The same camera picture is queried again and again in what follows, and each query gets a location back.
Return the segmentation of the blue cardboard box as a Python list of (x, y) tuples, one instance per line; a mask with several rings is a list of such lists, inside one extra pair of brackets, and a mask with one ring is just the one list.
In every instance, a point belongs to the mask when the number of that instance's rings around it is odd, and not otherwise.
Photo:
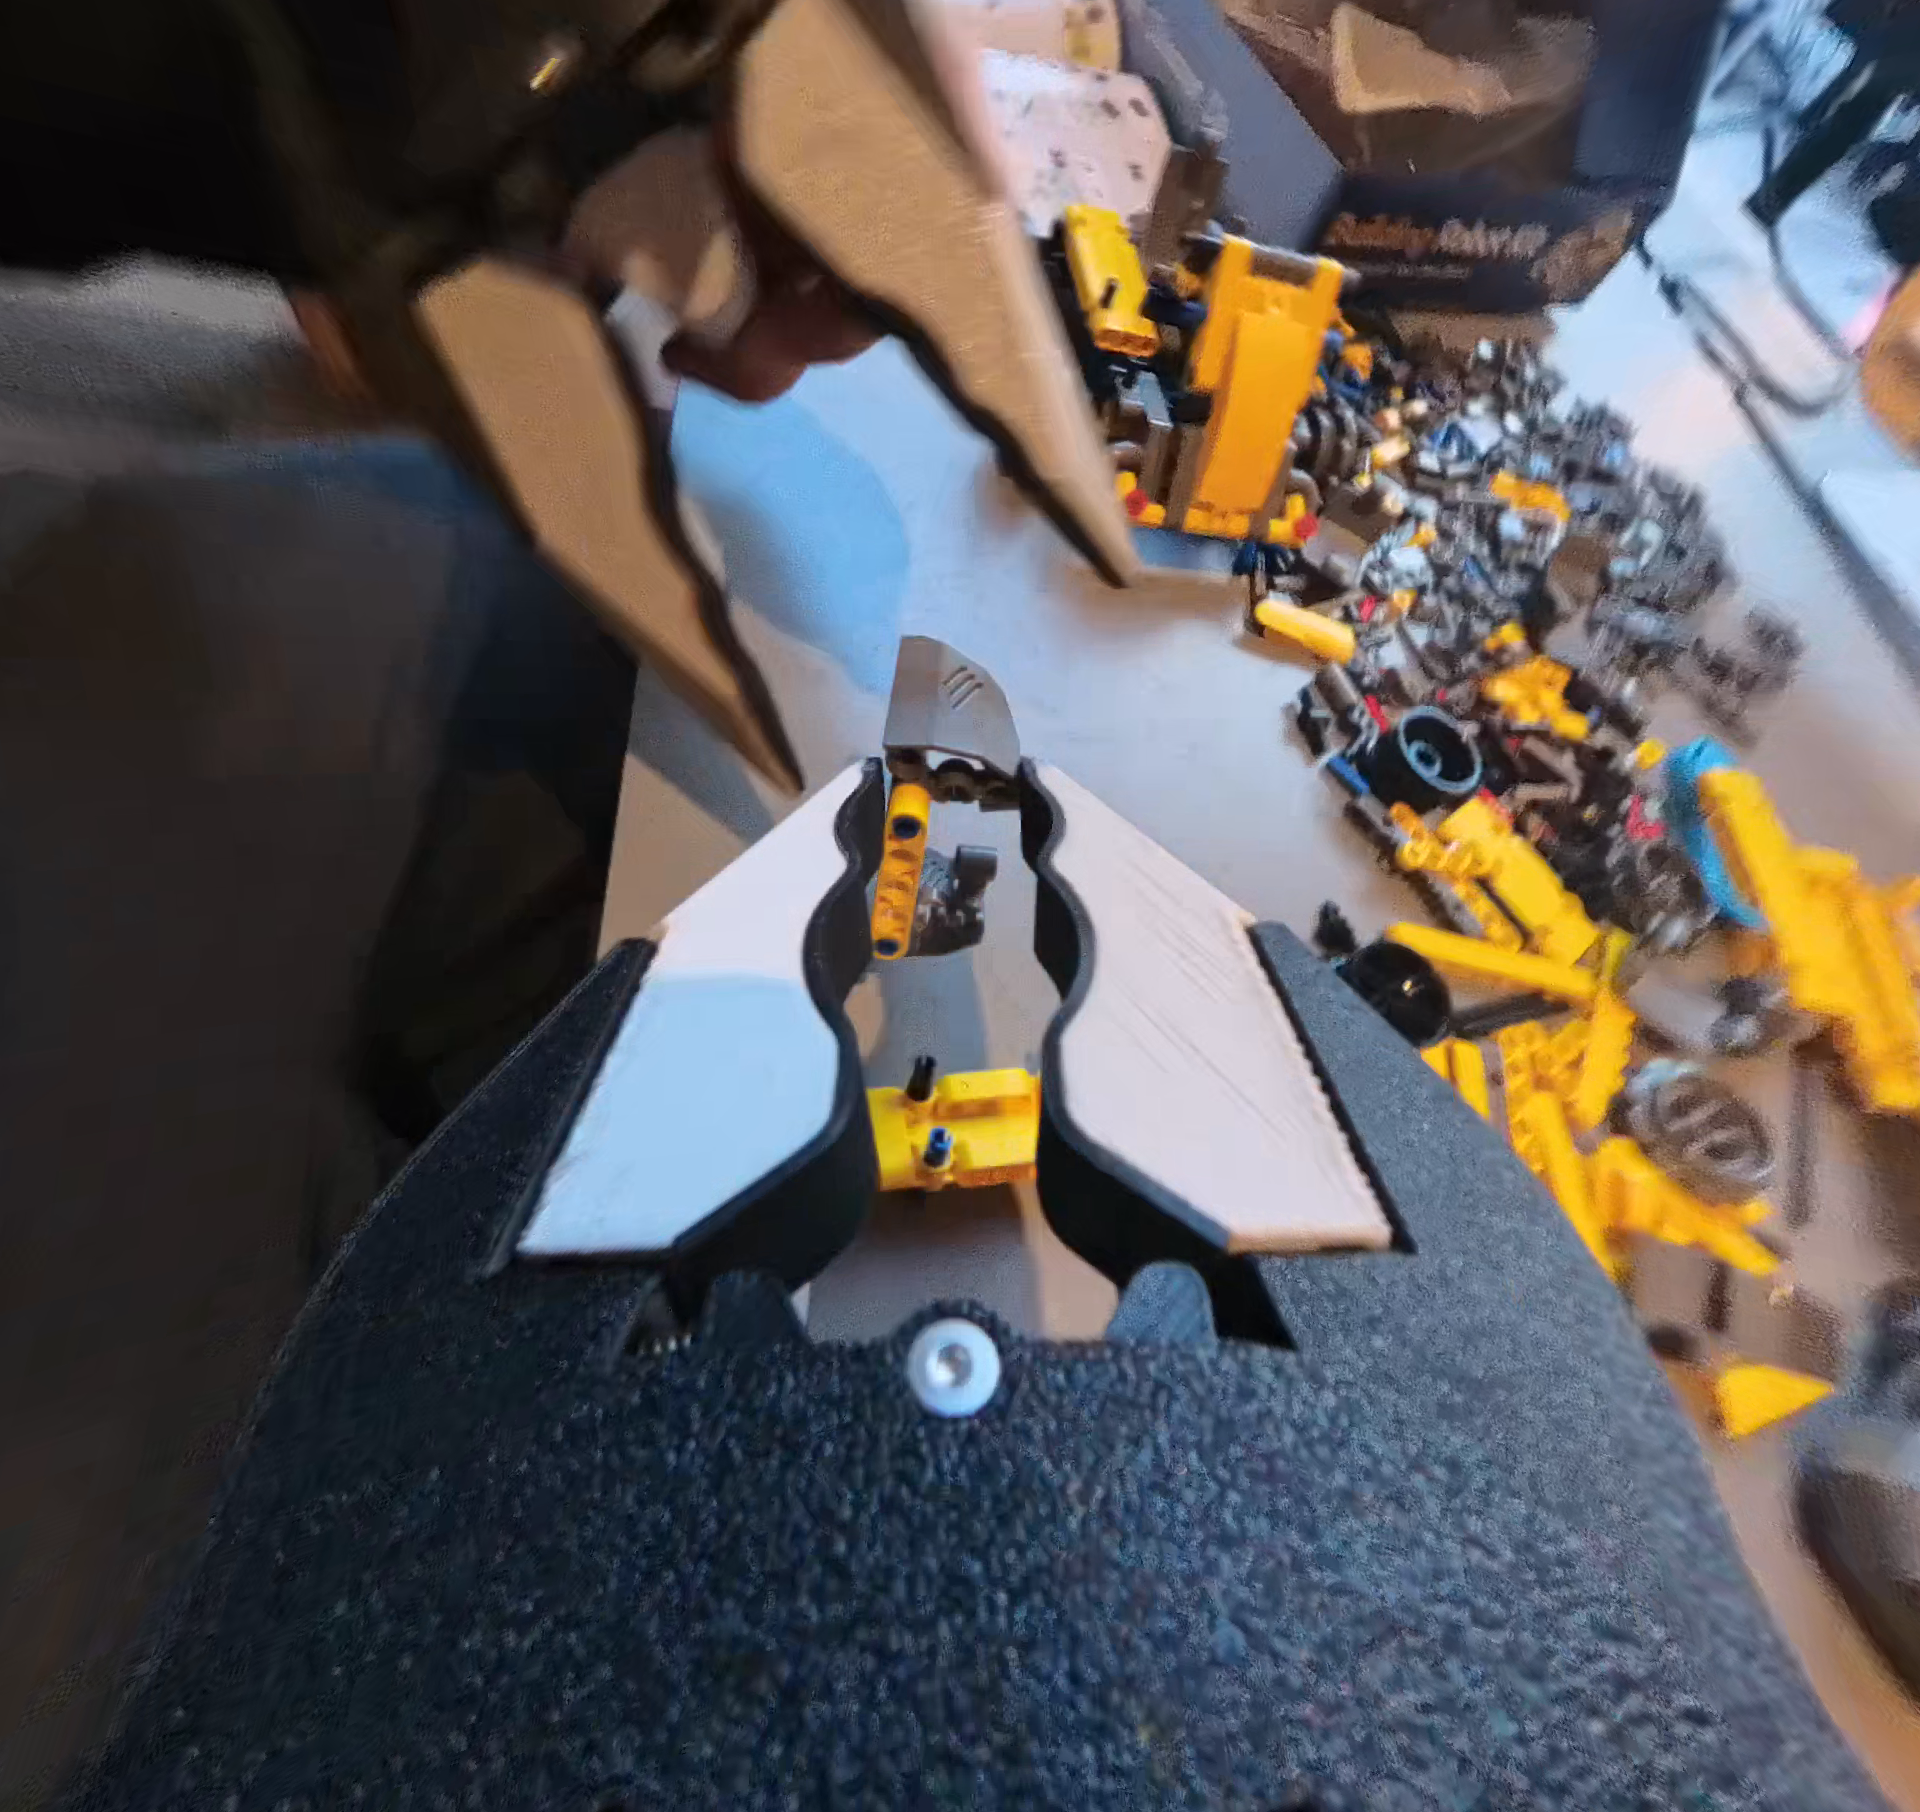
[(1222, 215), (1394, 310), (1585, 300), (1667, 210), (1724, 0), (1116, 0)]

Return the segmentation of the pile of loose brick pieces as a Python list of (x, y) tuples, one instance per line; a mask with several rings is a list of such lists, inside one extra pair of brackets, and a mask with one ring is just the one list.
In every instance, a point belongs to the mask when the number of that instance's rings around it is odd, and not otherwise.
[[(1640, 457), (1520, 338), (1471, 350), (1336, 323), (1302, 428), (1317, 532), (1239, 549), (1250, 633), (1313, 665), (1299, 740), (1421, 896), (1384, 934), (1453, 987), (1421, 1051), (1549, 1186), (1648, 1337), (1749, 1438), (1836, 1396), (1799, 1283), (1816, 1105), (1914, 1121), (1917, 876), (1793, 832), (1742, 719), (1802, 633), (1718, 608), (1703, 493)], [(1415, 706), (1461, 719), (1475, 798), (1420, 814), (1355, 753)]]

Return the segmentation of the yellow black brick vehicle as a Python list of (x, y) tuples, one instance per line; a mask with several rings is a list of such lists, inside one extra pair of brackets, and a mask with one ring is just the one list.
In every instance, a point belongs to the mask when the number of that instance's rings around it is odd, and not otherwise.
[(1218, 212), (1213, 143), (1169, 151), (1142, 215), (1063, 206), (1042, 239), (1132, 527), (1297, 549), (1324, 480), (1302, 428), (1325, 394), (1348, 271)]

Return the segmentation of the person's left hand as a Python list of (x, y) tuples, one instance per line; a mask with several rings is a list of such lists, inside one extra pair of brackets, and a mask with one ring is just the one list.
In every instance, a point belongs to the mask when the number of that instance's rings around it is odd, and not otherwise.
[(767, 264), (756, 297), (730, 336), (683, 328), (660, 348), (660, 365), (741, 405), (789, 392), (816, 365), (857, 359), (880, 330), (847, 290), (812, 263)]

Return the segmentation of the grey desk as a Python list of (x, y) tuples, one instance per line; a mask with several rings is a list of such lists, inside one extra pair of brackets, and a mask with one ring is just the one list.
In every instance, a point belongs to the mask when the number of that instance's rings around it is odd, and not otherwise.
[[(1718, 111), (1726, 116), (1692, 143), (1652, 250), (1709, 290), (1777, 379), (1826, 386), (1834, 363), (1779, 300), (1765, 242), (1742, 212), (1759, 148), (1731, 106)], [(1887, 280), (1842, 185), (1845, 176), (1817, 187), (1781, 228), (1791, 270), (1836, 330)], [(1879, 581), (1812, 527), (1637, 258), (1558, 320), (1552, 356), (1573, 397), (1630, 416), (1645, 455), (1705, 491), (1742, 586), (1718, 609), (1740, 623), (1751, 598), (1804, 630), (1796, 682), (1751, 719), (1740, 753), (1781, 815), (1881, 878), (1917, 872), (1917, 665), (1896, 649)], [(1890, 525), (1894, 545), (1917, 545), (1917, 472), (1852, 392), (1775, 429), (1809, 484), (1874, 474), (1860, 484), (1879, 493), (1869, 501), (1879, 517), (1862, 505), (1866, 527)], [(1327, 899), (1366, 931), (1418, 914), (1283, 725), (1301, 671), (1245, 637), (1238, 583), (1178, 565), (1107, 589), (1046, 527), (1016, 521), (986, 448), (898, 347), (820, 369), (767, 407), (693, 392), (679, 455), (746, 573), (740, 617), (812, 776), (876, 748), (900, 633), (927, 633), (995, 673), (1028, 749), (1263, 919), (1307, 932)], [(604, 946), (650, 931), (782, 810), (651, 678), (640, 682)], [(851, 1017), (872, 1077), (900, 1082), (927, 1050), (947, 1071), (1032, 1062), (1055, 994), (1033, 955), (1033, 890), (1012, 822), (943, 810), (939, 844), (999, 846), (987, 940), (973, 957), (887, 967), (863, 982)], [(1813, 1108), (1813, 1208), (1796, 1259), (1809, 1287), (1848, 1311), (1917, 1271), (1917, 1128), (1873, 1121), (1842, 1092)], [(820, 1337), (866, 1340), (939, 1297), (1058, 1337), (1089, 1335), (1115, 1304), (1020, 1191), (889, 1200), (804, 1311)], [(1823, 1703), (1884, 1798), (1917, 1807), (1917, 1707), (1796, 1537), (1788, 1431), (1705, 1449), (1740, 1551)]]

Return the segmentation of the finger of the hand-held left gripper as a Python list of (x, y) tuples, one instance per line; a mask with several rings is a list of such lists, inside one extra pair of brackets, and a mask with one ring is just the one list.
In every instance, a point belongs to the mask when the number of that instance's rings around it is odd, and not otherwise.
[(798, 749), (681, 489), (671, 409), (638, 381), (605, 287), (477, 256), (415, 294), (415, 325), (546, 565), (757, 774), (799, 794)]
[(732, 66), (747, 194), (901, 339), (1111, 584), (1139, 576), (1080, 361), (1016, 210), (851, 0), (776, 0)]

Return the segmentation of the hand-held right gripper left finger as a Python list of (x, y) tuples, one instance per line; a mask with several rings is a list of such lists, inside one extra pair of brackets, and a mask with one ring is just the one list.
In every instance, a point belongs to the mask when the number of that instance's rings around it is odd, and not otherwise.
[(693, 1248), (824, 1133), (841, 1044), (805, 980), (804, 937), (854, 874), (839, 825), (872, 794), (872, 771), (839, 771), (648, 934), (636, 994), (517, 1228), (517, 1259)]

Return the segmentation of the white building instruction booklet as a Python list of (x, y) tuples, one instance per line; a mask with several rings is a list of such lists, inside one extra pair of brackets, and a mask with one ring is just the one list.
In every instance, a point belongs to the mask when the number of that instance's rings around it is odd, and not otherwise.
[(1172, 152), (1164, 111), (1120, 62), (1116, 0), (913, 0), (1033, 237), (1068, 206), (1142, 237)]

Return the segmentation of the black spoked wheel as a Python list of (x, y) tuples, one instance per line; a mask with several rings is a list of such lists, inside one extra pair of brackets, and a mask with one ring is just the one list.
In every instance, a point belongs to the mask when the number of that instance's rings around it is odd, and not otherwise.
[(1341, 977), (1406, 1044), (1426, 1051), (1453, 1036), (1453, 987), (1402, 940), (1379, 934), (1332, 959)]

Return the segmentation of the grey brick bucket assembly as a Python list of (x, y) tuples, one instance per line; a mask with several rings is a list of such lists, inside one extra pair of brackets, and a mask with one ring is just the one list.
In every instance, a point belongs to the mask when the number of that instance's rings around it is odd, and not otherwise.
[(882, 725), (885, 812), (872, 892), (876, 959), (943, 957), (986, 934), (995, 846), (933, 844), (943, 807), (1015, 814), (1020, 734), (992, 671), (947, 643), (908, 635)]

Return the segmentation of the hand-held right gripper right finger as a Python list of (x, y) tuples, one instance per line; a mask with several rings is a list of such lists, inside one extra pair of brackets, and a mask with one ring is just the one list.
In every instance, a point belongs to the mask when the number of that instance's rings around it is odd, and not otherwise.
[(1086, 1261), (1381, 1251), (1394, 1223), (1257, 919), (1063, 768), (1020, 761), (1044, 1032), (1040, 1195)]

